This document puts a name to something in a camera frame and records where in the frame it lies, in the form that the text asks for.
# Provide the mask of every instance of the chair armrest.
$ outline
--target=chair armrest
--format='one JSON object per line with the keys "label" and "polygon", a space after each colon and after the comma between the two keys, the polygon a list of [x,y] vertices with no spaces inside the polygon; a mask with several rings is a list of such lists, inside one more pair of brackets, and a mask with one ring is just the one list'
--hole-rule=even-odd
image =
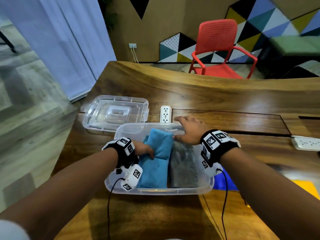
{"label": "chair armrest", "polygon": [[256,64],[257,64],[257,62],[258,62],[258,58],[255,57],[253,54],[249,53],[248,51],[246,51],[246,50],[243,49],[243,48],[240,48],[240,47],[237,47],[237,46],[233,46],[233,48],[234,48],[235,50],[241,51],[242,53],[244,53],[245,55],[247,55],[247,56],[249,56],[250,58],[253,59],[253,65],[252,65],[252,67],[251,67],[251,69],[250,69],[249,75],[248,75],[247,78],[246,78],[246,79],[249,79],[249,78],[251,77],[252,73],[254,72],[254,68],[255,68],[255,66],[256,66]]}
{"label": "chair armrest", "polygon": [[193,57],[193,59],[198,62],[198,64],[202,67],[202,72],[201,74],[204,75],[206,72],[206,66],[201,62],[201,60],[196,56],[196,52],[192,52],[191,56]]}

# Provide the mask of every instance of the green plant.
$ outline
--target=green plant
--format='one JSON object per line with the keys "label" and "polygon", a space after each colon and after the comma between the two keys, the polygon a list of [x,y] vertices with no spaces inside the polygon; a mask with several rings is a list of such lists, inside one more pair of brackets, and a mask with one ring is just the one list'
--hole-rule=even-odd
{"label": "green plant", "polygon": [[106,23],[106,29],[108,32],[113,31],[115,24],[117,23],[117,14],[110,12],[108,7],[112,4],[113,0],[98,0],[99,6],[102,12],[104,22]]}

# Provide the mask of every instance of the power strip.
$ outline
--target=power strip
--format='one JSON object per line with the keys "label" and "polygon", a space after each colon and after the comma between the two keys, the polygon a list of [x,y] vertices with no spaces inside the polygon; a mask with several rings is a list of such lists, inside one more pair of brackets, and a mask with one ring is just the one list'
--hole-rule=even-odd
{"label": "power strip", "polygon": [[171,123],[172,110],[170,106],[163,105],[160,109],[160,123]]}
{"label": "power strip", "polygon": [[292,138],[294,147],[301,151],[320,151],[320,139],[311,137],[294,137]]}

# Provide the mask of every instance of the plastic box lid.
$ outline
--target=plastic box lid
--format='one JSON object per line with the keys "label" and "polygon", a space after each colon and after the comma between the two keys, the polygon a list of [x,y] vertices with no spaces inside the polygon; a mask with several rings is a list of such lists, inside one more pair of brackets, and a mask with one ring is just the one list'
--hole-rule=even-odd
{"label": "plastic box lid", "polygon": [[91,130],[115,132],[125,123],[147,121],[148,105],[144,98],[100,95],[93,100],[82,125]]}
{"label": "plastic box lid", "polygon": [[[115,138],[127,137],[135,141],[143,141],[150,134],[152,128],[173,133],[174,135],[184,134],[182,125],[177,123],[127,123],[121,125],[115,133]],[[134,188],[129,192],[122,189],[118,181],[113,189],[116,194],[131,195],[198,195],[208,193],[214,186],[214,177],[209,177],[201,163],[201,145],[194,145],[193,160],[198,174],[198,188]],[[123,178],[125,174],[111,172],[105,180],[105,186],[110,191],[118,178]]]}

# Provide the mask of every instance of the chair backrest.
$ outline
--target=chair backrest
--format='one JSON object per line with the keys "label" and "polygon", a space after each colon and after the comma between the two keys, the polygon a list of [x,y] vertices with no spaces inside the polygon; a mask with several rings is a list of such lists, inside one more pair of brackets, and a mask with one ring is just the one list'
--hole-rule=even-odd
{"label": "chair backrest", "polygon": [[237,23],[233,19],[203,22],[199,26],[195,54],[229,51],[234,45],[237,29]]}

